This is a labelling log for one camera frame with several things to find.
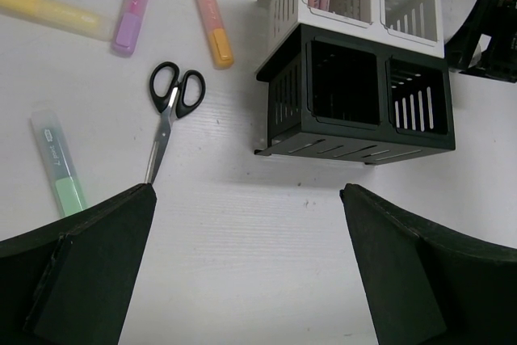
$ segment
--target black compartment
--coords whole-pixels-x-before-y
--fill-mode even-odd
[[[269,103],[256,154],[380,165],[456,148],[444,59],[300,25],[257,79]]]
[[[317,41],[311,49],[313,114],[379,124],[376,56]]]

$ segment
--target table surface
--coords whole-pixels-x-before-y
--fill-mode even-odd
[[[115,16],[122,0],[65,0]],[[219,0],[236,63],[215,70],[194,0],[150,0],[130,59],[0,15],[0,240],[57,219],[29,117],[61,118],[89,204],[142,182],[161,61],[208,93],[174,125],[121,344],[374,344],[338,190],[358,183],[478,238],[517,247],[517,88],[452,75],[457,151],[387,166],[257,157],[265,146],[266,11]],[[446,38],[475,0],[443,0]]]

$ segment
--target orange highlighter body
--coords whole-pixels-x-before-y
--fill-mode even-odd
[[[216,66],[227,69],[233,65],[233,53],[226,35],[217,0],[197,0],[203,18],[204,30]]]

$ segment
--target pink highlighter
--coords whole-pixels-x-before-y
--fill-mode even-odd
[[[148,0],[124,0],[119,26],[111,47],[117,53],[131,56],[137,46]]]

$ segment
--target green highlighter body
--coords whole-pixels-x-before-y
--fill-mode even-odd
[[[86,208],[86,201],[56,113],[34,112],[31,122],[61,216],[81,212]]]

